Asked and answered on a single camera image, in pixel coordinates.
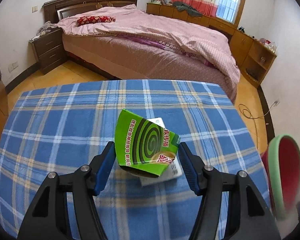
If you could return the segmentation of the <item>red bin with green rim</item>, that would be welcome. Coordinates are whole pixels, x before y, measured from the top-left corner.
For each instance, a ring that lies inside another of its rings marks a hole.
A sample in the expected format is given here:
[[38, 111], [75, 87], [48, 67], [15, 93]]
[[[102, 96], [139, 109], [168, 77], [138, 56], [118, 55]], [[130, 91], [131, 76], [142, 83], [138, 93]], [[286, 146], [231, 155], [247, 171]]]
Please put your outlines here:
[[262, 153], [274, 216], [284, 220], [294, 207], [300, 189], [300, 148], [288, 134], [274, 137]]

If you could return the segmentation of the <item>red floral pillow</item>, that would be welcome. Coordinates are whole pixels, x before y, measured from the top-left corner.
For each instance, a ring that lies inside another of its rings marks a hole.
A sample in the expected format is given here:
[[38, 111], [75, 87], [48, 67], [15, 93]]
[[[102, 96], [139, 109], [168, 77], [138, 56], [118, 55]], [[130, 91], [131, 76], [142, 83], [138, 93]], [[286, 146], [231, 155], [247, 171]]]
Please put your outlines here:
[[86, 24], [111, 23], [115, 21], [116, 18], [111, 16], [83, 16], [76, 20], [76, 25], [79, 27]]

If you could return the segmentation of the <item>dark wooden nightstand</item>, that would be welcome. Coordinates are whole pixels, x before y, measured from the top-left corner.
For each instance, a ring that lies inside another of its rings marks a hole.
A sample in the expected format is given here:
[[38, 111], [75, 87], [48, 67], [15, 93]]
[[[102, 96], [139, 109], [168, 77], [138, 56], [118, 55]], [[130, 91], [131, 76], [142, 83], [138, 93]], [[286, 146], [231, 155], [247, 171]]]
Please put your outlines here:
[[56, 28], [29, 41], [34, 57], [39, 64], [39, 69], [43, 74], [47, 74], [68, 59], [63, 46], [62, 35], [62, 29]]

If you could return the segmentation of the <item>grey clothes pile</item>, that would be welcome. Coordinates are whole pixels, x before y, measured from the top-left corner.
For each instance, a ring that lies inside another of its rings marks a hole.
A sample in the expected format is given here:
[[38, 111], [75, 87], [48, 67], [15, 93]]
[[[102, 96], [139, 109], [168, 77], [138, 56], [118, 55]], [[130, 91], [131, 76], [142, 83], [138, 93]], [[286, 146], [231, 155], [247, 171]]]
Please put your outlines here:
[[175, 1], [172, 3], [172, 5], [176, 7], [179, 12], [186, 11], [192, 17], [202, 17], [202, 13], [187, 3]]

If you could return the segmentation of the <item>dark wooden headboard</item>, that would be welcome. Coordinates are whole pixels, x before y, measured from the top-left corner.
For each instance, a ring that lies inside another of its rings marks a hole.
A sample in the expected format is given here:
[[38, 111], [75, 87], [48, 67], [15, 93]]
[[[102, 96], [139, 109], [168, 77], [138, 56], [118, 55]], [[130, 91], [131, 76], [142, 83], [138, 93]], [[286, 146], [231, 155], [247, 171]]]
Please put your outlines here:
[[44, 20], [51, 23], [57, 23], [61, 18], [58, 11], [68, 7], [89, 7], [90, 10], [96, 10], [97, 5], [113, 4], [115, 7], [125, 6], [127, 4], [137, 5], [138, 0], [52, 0], [43, 4]]

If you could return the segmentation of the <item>window with bars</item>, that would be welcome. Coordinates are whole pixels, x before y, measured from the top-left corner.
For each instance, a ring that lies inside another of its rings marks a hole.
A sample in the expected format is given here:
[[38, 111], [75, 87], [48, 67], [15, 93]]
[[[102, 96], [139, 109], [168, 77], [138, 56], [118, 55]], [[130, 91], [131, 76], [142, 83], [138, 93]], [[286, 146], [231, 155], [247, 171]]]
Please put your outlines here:
[[237, 28], [242, 16], [245, 0], [216, 0], [216, 18]]

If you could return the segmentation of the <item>blue plaid tablecloth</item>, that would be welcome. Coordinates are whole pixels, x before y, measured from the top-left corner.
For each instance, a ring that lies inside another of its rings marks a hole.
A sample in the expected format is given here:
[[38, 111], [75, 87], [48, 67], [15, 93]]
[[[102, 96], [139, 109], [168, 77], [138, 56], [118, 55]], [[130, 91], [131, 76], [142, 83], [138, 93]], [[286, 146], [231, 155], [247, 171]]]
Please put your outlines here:
[[220, 172], [246, 171], [270, 201], [261, 157], [217, 84], [172, 80], [76, 83], [24, 92], [0, 139], [0, 224], [16, 237], [40, 184], [91, 162], [110, 141], [118, 160], [94, 199], [109, 239], [188, 239], [200, 206], [184, 176], [142, 186], [123, 165], [162, 165], [173, 135]]

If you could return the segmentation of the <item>pink bed quilt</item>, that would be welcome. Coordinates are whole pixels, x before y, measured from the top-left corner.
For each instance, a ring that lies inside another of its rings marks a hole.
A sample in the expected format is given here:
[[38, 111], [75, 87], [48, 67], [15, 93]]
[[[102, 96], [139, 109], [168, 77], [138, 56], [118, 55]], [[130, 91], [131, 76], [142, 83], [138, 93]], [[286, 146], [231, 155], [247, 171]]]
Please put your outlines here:
[[[78, 27], [76, 20], [83, 16], [111, 16], [116, 18], [116, 21]], [[228, 38], [222, 33], [194, 23], [147, 14], [134, 4], [124, 7], [102, 7], [76, 14], [59, 20], [57, 26], [69, 36], [123, 35], [149, 40], [162, 46], [164, 50], [207, 61], [224, 74], [229, 73], [227, 66], [237, 66], [230, 51]]]

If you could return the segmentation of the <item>bed mattress base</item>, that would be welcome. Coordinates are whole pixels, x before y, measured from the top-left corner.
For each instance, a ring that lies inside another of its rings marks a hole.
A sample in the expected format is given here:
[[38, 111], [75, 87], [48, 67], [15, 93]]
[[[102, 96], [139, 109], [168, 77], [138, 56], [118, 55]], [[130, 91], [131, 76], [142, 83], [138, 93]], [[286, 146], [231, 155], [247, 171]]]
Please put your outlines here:
[[118, 79], [189, 80], [218, 84], [236, 101], [240, 74], [229, 65], [228, 74], [197, 58], [180, 55], [127, 38], [63, 35], [66, 53], [76, 62], [103, 76]]

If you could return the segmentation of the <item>green mosquito coil box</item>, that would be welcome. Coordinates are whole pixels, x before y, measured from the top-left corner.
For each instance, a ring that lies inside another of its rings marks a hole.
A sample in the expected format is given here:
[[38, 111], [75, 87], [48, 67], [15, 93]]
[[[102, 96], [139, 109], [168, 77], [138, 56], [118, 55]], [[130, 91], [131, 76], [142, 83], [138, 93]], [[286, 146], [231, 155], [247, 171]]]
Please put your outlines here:
[[180, 137], [123, 109], [114, 142], [119, 167], [137, 177], [158, 178], [175, 160]]

